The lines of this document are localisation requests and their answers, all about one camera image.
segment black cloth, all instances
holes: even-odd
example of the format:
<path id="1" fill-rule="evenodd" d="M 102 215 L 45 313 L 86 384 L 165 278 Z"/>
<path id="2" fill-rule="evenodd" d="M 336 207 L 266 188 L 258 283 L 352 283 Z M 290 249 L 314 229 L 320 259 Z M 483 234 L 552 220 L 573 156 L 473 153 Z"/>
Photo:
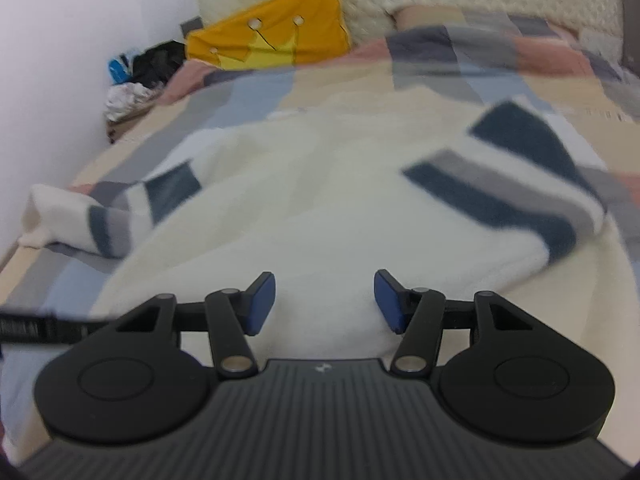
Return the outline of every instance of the black cloth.
<path id="1" fill-rule="evenodd" d="M 177 41 L 167 41 L 145 50 L 133 60 L 132 83 L 142 83 L 147 88 L 166 84 L 182 66 L 186 56 L 184 45 Z"/>

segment white logo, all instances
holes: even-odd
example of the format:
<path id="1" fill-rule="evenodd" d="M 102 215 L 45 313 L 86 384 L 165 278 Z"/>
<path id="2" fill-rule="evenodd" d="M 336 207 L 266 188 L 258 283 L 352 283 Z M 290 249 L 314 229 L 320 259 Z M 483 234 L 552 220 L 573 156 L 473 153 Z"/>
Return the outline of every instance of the white logo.
<path id="1" fill-rule="evenodd" d="M 333 368 L 334 367 L 332 367 L 329 363 L 322 363 L 321 365 L 318 365 L 316 367 L 316 372 L 320 372 L 321 374 L 324 374 L 325 372 L 328 372 Z"/>

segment yellow pillow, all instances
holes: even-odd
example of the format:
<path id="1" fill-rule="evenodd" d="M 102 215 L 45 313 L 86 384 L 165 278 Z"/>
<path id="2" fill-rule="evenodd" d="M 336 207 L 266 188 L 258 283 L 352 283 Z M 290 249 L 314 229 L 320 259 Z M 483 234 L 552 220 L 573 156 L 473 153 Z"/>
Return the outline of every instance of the yellow pillow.
<path id="1" fill-rule="evenodd" d="M 314 63 L 350 50 L 340 0 L 269 0 L 187 37 L 187 58 L 226 70 Z"/>

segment metal pin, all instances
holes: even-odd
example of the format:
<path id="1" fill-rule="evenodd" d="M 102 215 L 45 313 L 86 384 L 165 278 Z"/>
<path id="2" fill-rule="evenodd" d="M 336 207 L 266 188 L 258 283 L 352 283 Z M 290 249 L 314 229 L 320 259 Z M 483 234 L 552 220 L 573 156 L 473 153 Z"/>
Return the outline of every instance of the metal pin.
<path id="1" fill-rule="evenodd" d="M 245 372 L 254 364 L 251 359 L 243 355 L 231 355 L 222 359 L 221 366 L 231 373 Z"/>
<path id="2" fill-rule="evenodd" d="M 427 361 L 417 355 L 403 355 L 396 359 L 396 368 L 403 372 L 421 372 L 427 367 Z"/>

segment crown design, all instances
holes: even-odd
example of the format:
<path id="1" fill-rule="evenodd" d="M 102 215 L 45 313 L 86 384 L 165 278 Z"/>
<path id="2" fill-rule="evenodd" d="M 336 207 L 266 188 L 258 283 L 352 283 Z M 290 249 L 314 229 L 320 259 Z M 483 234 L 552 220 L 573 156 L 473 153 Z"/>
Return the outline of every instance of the crown design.
<path id="1" fill-rule="evenodd" d="M 254 38 L 248 43 L 249 54 L 244 59 L 218 54 L 220 68 L 224 70 L 246 70 L 247 68 L 268 68 L 272 66 L 293 65 L 298 44 L 296 26 L 289 40 L 281 45 L 271 45 L 262 34 L 255 30 Z"/>

